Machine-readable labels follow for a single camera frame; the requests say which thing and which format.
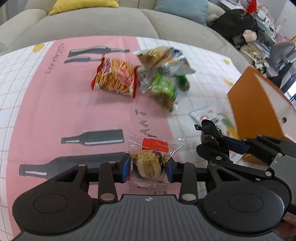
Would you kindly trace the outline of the black snack packet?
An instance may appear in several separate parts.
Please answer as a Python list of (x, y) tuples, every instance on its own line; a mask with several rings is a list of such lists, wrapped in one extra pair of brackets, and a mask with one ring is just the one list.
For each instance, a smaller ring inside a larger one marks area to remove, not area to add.
[(207, 119), (201, 121), (201, 144), (219, 150), (219, 144), (222, 140), (215, 123)]

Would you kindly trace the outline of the white spicy strip packet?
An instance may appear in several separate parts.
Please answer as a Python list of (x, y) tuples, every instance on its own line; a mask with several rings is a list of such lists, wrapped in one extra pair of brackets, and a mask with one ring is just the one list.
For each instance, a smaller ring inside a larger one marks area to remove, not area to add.
[(202, 120), (210, 120), (223, 135), (238, 139), (238, 132), (234, 123), (224, 113), (217, 113), (209, 106), (205, 106), (190, 112), (189, 116), (198, 125), (201, 125)]

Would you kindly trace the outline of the clear pastry snack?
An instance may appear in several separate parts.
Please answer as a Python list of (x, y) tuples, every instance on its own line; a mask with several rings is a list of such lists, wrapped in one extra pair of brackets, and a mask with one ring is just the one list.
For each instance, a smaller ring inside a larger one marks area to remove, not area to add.
[(140, 137), (127, 132), (131, 157), (130, 181), (140, 188), (159, 188), (168, 184), (165, 173), (169, 160), (185, 145), (184, 138), (165, 141), (155, 136)]

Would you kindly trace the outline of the green sausage stick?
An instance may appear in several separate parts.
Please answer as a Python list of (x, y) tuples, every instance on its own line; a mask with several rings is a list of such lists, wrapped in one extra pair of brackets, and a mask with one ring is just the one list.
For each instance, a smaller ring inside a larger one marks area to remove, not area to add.
[(182, 89), (183, 91), (188, 91), (190, 89), (190, 83), (185, 75), (177, 76), (176, 78), (178, 80), (180, 89)]

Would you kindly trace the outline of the green raisin snack bag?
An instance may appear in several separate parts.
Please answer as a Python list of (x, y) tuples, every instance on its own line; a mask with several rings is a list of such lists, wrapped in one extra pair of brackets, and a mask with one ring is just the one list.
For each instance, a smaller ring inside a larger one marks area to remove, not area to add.
[(176, 81), (174, 78), (166, 77), (156, 70), (142, 72), (139, 83), (139, 91), (148, 94), (162, 108), (170, 113), (175, 110), (177, 98)]

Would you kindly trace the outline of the white blue chips bag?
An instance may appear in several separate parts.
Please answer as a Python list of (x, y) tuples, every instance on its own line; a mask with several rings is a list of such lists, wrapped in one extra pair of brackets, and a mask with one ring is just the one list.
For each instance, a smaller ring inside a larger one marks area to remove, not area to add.
[(135, 51), (133, 54), (138, 57), (145, 70), (168, 77), (184, 76), (196, 72), (190, 66), (185, 54), (174, 47), (160, 46)]

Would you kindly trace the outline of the red Mimi fries bag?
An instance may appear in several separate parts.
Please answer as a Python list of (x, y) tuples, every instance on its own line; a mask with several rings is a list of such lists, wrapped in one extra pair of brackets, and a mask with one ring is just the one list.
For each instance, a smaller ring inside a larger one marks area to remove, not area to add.
[(96, 75), (91, 82), (91, 89), (101, 89), (135, 98), (138, 68), (127, 61), (106, 57), (103, 54)]

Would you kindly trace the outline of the orange white storage box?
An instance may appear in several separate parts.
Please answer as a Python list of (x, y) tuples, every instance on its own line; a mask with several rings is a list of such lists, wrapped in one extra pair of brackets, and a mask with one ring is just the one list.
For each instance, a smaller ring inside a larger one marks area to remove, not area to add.
[(295, 107), (253, 67), (243, 72), (227, 96), (239, 139), (261, 134), (295, 144)]

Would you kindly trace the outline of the pink white patterned tablecloth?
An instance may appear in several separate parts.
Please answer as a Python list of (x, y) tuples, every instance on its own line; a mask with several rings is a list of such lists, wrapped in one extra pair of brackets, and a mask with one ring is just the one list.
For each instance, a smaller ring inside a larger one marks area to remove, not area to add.
[[(135, 98), (91, 89), (103, 54), (140, 66), (133, 53), (159, 46), (196, 70), (172, 113), (139, 91), (141, 79)], [(69, 38), (1, 56), (1, 240), (281, 240), (275, 228), (295, 223), (295, 177), (267, 178), (250, 154), (208, 162), (196, 152), (189, 113), (209, 106), (236, 127), (227, 93), (242, 74), (223, 55), (143, 37)], [(98, 203), (88, 169), (128, 154), (127, 132), (184, 138), (170, 160), (207, 169), (198, 202), (179, 202), (180, 183), (145, 189), (129, 173), (115, 184), (118, 202)]]

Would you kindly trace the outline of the grey office chair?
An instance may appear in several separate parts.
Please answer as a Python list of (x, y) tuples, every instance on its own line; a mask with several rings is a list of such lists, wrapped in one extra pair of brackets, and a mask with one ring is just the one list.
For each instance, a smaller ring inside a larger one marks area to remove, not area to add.
[(281, 41), (275, 43), (270, 50), (268, 59), (269, 79), (283, 92), (295, 82), (295, 58), (289, 60), (295, 54), (295, 42)]

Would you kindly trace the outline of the black backpack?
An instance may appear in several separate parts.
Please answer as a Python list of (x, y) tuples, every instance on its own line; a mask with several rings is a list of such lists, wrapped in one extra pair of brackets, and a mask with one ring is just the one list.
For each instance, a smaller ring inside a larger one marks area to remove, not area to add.
[(210, 28), (234, 46), (253, 42), (257, 39), (257, 21), (242, 9), (227, 11), (215, 20)]

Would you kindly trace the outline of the blue cushion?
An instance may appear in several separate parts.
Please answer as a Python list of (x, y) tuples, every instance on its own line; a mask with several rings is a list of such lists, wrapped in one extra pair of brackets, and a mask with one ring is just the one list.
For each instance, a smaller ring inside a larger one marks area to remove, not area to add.
[(208, 16), (207, 0), (158, 0), (155, 11), (181, 16), (188, 20), (206, 25)]

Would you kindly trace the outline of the beige sofa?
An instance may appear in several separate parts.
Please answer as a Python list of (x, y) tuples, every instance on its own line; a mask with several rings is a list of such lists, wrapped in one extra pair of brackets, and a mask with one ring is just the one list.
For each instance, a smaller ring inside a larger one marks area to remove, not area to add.
[(28, 1), (1, 25), (1, 54), (30, 45), (81, 36), (133, 36), (180, 42), (229, 57), (243, 72), (249, 61), (206, 25), (160, 11), (156, 1), (119, 1), (118, 8), (85, 8), (50, 15), (55, 1)]

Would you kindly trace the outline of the yellow cushion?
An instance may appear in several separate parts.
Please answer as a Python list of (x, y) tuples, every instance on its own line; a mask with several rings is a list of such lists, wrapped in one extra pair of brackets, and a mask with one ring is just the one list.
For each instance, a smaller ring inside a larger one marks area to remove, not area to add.
[(118, 8), (119, 3), (116, 0), (58, 0), (49, 12), (49, 15), (51, 16), (77, 9), (100, 7)]

